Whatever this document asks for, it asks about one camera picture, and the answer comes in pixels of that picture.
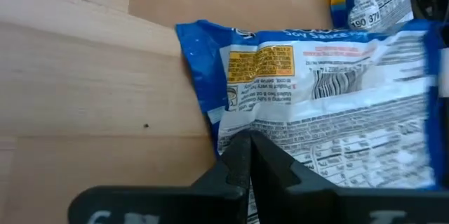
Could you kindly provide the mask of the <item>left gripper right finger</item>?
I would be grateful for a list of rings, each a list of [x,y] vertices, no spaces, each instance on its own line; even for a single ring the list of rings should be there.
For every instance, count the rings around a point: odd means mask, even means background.
[[[449,224],[449,192],[340,187],[251,131],[260,224]]]

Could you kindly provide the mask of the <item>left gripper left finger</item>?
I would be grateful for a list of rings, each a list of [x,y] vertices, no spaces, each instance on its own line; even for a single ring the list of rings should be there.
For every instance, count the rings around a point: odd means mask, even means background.
[[[67,210],[69,224],[246,224],[251,134],[234,135],[217,162],[188,186],[91,187]]]

